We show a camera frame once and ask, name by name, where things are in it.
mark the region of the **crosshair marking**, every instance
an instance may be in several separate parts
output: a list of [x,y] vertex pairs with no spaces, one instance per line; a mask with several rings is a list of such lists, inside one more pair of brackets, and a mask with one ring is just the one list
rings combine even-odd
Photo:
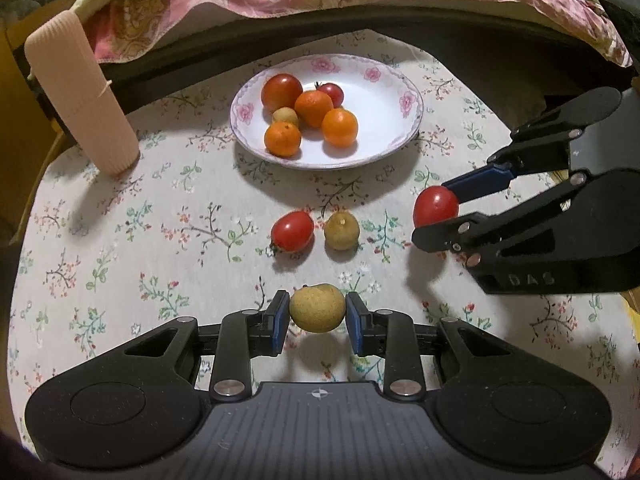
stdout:
[[328,392],[327,390],[324,390],[322,388],[316,388],[315,390],[313,390],[312,392],[309,392],[309,393],[311,395],[313,395],[318,400],[324,399],[327,395],[330,394],[330,392]]

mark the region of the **pink ribbed container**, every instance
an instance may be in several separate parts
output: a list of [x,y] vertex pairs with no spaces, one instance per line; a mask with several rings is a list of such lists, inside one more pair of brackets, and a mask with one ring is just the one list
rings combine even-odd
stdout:
[[63,10],[24,43],[33,75],[98,170],[117,176],[138,158],[132,127],[74,12]]

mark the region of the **small round fruit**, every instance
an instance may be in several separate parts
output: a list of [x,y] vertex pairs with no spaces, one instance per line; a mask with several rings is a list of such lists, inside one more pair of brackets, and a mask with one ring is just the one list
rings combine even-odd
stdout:
[[289,315],[302,330],[313,333],[330,332],[344,319],[346,302],[333,285],[304,286],[289,300]]
[[278,121],[264,133],[264,145],[276,156],[294,155],[300,148],[302,135],[295,124]]
[[334,104],[331,98],[318,90],[302,92],[293,106],[298,116],[312,128],[322,126],[324,116],[333,108]]
[[322,134],[329,144],[347,148],[358,136],[358,120],[350,111],[334,108],[322,120]]
[[281,251],[297,253],[314,237],[314,221],[304,211],[292,211],[271,228],[271,243]]
[[360,226],[348,211],[336,211],[324,224],[324,239],[336,251],[347,251],[358,245]]
[[298,114],[293,108],[289,108],[287,106],[278,108],[273,113],[273,120],[271,121],[271,123],[277,122],[291,123],[295,126],[298,126]]
[[293,108],[298,96],[302,94],[302,85],[291,74],[277,74],[262,87],[260,100],[262,106],[273,113],[279,108]]
[[415,199],[414,227],[436,224],[458,216],[458,198],[444,186],[431,186]]
[[344,92],[342,88],[335,83],[324,83],[323,85],[316,83],[316,90],[327,94],[334,103],[334,108],[340,106],[344,101]]

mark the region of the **brown fruit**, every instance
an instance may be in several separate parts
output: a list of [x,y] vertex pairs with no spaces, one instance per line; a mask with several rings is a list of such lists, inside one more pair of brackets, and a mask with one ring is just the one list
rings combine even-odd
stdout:
[[345,310],[343,294],[328,283],[299,288],[289,300],[291,319],[306,332],[330,332],[340,326]]
[[322,120],[334,108],[331,98],[319,90],[307,90],[296,99],[293,109],[312,128],[322,126]]
[[272,119],[272,123],[283,121],[285,123],[291,123],[298,126],[298,115],[295,113],[293,108],[278,108],[276,111],[274,111]]
[[348,211],[336,211],[324,224],[324,239],[336,251],[348,251],[358,246],[360,225]]

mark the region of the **pink floral plate rim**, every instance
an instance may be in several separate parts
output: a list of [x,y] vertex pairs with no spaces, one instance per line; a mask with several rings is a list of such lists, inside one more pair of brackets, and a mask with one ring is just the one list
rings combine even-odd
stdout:
[[[400,80],[402,85],[404,85],[406,88],[406,92],[404,95],[406,96],[407,94],[411,94],[415,98],[414,102],[416,104],[415,111],[414,111],[414,114],[415,114],[414,121],[411,127],[408,129],[407,133],[397,136],[389,144],[386,150],[382,150],[381,152],[375,155],[368,156],[365,158],[360,158],[357,160],[346,160],[346,161],[336,162],[335,164],[310,164],[308,162],[300,162],[299,160],[289,160],[286,158],[280,158],[280,157],[271,155],[271,153],[268,153],[267,151],[258,152],[252,146],[250,146],[247,140],[244,138],[244,135],[240,132],[240,129],[238,126],[238,121],[239,120],[242,121],[242,118],[239,117],[239,113],[238,113],[238,108],[241,107],[239,101],[240,99],[242,99],[242,97],[244,97],[244,95],[247,93],[249,88],[251,88],[255,84],[260,83],[262,80],[265,80],[268,74],[272,74],[272,73],[275,74],[277,72],[280,72],[282,69],[286,68],[287,66],[290,66],[294,63],[304,62],[305,60],[310,60],[311,63],[313,63],[314,60],[322,60],[323,63],[319,64],[321,65],[320,68],[322,70],[319,70],[318,72],[320,73],[334,72],[334,70],[331,69],[331,65],[333,63],[329,65],[326,65],[325,63],[325,60],[329,60],[329,62],[331,62],[333,59],[352,61],[352,62],[355,61],[361,64],[366,64],[370,68],[376,67],[381,72],[386,72],[390,76]],[[253,106],[253,104],[249,104],[249,107],[250,107],[250,110],[248,111],[250,114],[255,112],[255,107]],[[381,61],[377,61],[375,59],[369,59],[368,57],[354,56],[352,54],[309,54],[308,56],[299,56],[293,59],[283,61],[276,65],[267,67],[261,72],[258,72],[256,75],[254,75],[251,79],[249,79],[242,86],[242,88],[239,89],[238,93],[236,93],[236,96],[233,98],[233,101],[231,103],[231,107],[229,110],[229,123],[231,125],[231,130],[233,131],[240,145],[249,153],[253,153],[255,156],[258,156],[263,160],[272,162],[274,164],[279,164],[287,168],[297,168],[299,170],[345,170],[347,168],[357,168],[358,166],[364,166],[365,164],[376,162],[377,160],[385,158],[386,156],[391,155],[397,150],[400,150],[404,145],[406,145],[409,141],[411,141],[411,139],[414,138],[414,135],[418,131],[418,127],[420,126],[420,122],[422,121],[423,110],[424,110],[424,102],[422,99],[422,95],[420,94],[420,91],[418,90],[416,85],[402,72],[400,72],[399,70],[396,70],[395,68],[389,65],[382,63]]]

